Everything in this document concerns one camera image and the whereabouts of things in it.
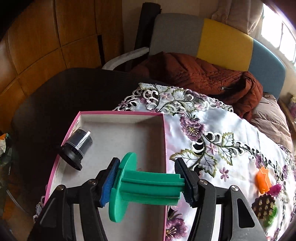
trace window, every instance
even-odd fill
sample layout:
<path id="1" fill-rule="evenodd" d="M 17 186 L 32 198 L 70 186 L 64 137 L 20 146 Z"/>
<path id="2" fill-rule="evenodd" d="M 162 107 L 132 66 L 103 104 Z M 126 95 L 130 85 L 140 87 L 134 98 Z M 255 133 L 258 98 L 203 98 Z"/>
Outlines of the window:
<path id="1" fill-rule="evenodd" d="M 261 29 L 258 30 L 256 39 L 264 45 L 271 44 L 275 50 L 284 54 L 296 66 L 296 41 L 280 16 L 264 5 L 261 23 Z"/>

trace green plastic spool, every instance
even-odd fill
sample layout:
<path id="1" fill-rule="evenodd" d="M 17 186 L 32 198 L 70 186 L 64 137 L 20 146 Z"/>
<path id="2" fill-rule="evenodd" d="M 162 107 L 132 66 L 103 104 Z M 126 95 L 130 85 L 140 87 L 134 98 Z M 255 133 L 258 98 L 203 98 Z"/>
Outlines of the green plastic spool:
<path id="1" fill-rule="evenodd" d="M 136 153 L 127 153 L 111 189 L 109 217 L 113 222 L 121 222 L 129 202 L 177 205 L 184 191 L 185 180 L 179 174 L 139 172 L 136 167 Z"/>

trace curtain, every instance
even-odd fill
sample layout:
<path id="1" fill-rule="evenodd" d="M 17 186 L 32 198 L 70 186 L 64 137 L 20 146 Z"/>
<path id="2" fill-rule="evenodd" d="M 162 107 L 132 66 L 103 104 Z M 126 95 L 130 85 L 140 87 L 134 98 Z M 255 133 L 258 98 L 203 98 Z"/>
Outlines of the curtain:
<path id="1" fill-rule="evenodd" d="M 219 0 L 218 10 L 212 19 L 250 34 L 257 26 L 263 12 L 260 0 Z"/>

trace rust-colored down jacket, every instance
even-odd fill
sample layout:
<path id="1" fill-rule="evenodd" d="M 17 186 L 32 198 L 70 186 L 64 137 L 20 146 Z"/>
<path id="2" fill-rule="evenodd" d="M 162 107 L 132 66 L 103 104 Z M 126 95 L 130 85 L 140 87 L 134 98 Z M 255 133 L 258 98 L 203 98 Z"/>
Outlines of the rust-colored down jacket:
<path id="1" fill-rule="evenodd" d="M 225 69 L 187 54 L 160 52 L 131 73 L 217 98 L 248 121 L 263 93 L 262 85 L 250 72 Z"/>

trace chair armrest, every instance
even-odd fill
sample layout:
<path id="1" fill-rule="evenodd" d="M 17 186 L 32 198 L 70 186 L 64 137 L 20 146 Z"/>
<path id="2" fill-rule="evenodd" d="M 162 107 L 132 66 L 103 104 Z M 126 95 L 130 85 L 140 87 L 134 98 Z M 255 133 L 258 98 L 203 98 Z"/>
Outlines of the chair armrest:
<path id="1" fill-rule="evenodd" d="M 149 48 L 148 47 L 143 47 L 143 48 L 136 49 L 136 50 L 133 50 L 131 52 L 122 54 L 122 55 L 108 61 L 103 66 L 102 69 L 114 70 L 117 66 L 125 63 L 126 61 L 141 57 L 141 56 L 143 56 L 144 54 L 146 54 L 148 52 L 149 52 Z"/>

